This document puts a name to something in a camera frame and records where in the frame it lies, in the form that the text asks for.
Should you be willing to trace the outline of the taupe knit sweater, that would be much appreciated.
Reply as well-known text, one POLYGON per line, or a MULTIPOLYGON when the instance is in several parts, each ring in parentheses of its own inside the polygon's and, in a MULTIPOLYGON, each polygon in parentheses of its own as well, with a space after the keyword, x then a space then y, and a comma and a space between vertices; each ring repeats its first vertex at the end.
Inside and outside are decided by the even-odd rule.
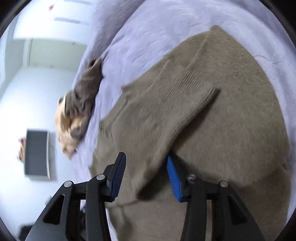
POLYGON ((228 181, 266 240, 285 226, 290 144, 280 104, 257 61, 218 26, 123 87, 99 124, 91 174, 119 152, 125 173, 108 205, 119 240, 181 238, 186 205, 171 190, 169 152, 205 181, 228 181))

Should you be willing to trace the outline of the dark grey storage box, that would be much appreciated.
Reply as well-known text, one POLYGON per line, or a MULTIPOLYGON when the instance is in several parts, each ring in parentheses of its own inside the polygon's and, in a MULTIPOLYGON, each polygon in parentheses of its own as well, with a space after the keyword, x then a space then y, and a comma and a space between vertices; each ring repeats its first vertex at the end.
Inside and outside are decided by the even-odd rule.
POLYGON ((49 131, 27 130, 24 173, 30 179, 50 180, 49 131))

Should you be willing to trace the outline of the colourful item beside box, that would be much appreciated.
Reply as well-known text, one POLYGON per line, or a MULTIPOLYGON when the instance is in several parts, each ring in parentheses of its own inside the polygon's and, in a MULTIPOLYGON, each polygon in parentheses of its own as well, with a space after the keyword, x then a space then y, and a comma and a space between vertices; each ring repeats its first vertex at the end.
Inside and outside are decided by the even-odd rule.
POLYGON ((18 153, 18 160, 21 162, 25 161, 25 149, 26 149, 26 138, 20 138, 20 151, 18 153))

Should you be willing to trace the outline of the peach striped garment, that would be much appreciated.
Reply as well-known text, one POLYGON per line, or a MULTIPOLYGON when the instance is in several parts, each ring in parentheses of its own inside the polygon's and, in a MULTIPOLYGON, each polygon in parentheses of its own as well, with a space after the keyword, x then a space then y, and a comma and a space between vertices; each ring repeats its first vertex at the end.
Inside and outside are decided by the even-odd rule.
POLYGON ((71 136, 71 131, 81 127, 83 115, 79 114, 74 118, 69 118, 65 115, 65 107, 66 94, 58 100, 54 121, 60 148, 63 154, 71 159, 79 143, 79 139, 71 136))

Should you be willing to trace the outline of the dark brown garment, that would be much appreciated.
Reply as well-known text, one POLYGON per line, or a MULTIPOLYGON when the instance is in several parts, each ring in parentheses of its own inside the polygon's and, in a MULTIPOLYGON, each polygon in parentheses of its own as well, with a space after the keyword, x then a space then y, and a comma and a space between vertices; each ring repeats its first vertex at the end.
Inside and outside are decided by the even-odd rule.
POLYGON ((82 116, 81 126, 71 131, 71 137, 78 140, 84 137, 102 79, 102 59, 97 58, 88 63, 74 89, 66 93, 65 116, 69 118, 82 116))

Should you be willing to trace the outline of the white wardrobe door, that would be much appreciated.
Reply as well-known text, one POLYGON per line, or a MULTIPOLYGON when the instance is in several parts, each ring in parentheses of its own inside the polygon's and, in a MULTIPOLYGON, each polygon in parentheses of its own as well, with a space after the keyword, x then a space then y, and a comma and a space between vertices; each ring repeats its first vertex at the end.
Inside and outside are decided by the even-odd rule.
POLYGON ((25 41, 23 66, 77 71, 86 45, 50 39, 25 41))

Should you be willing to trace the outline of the lavender plush bedspread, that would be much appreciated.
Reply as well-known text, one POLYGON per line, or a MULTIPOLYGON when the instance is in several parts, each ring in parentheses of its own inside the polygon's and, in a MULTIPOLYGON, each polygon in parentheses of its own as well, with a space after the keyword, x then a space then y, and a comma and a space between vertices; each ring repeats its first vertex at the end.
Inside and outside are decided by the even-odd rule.
POLYGON ((287 218, 295 207, 295 46, 278 18, 260 1, 101 1, 76 80, 88 63, 102 58, 92 118, 72 157, 76 180, 87 181, 99 124, 124 86, 131 84, 185 40, 218 26, 257 61, 273 86, 290 144, 287 218))

